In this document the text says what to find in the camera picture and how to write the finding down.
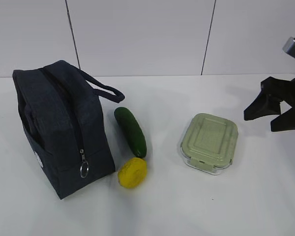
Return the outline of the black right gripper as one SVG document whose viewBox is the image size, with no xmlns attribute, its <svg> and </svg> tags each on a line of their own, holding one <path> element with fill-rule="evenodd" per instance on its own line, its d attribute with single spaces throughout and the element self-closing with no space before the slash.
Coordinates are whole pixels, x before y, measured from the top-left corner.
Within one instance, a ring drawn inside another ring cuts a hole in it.
<svg viewBox="0 0 295 236">
<path fill-rule="evenodd" d="M 287 102 L 291 108 L 281 114 L 280 103 Z M 271 131 L 295 130 L 295 78 L 291 81 L 268 77 L 261 81 L 261 91 L 244 110 L 244 120 L 279 115 L 271 121 Z"/>
</svg>

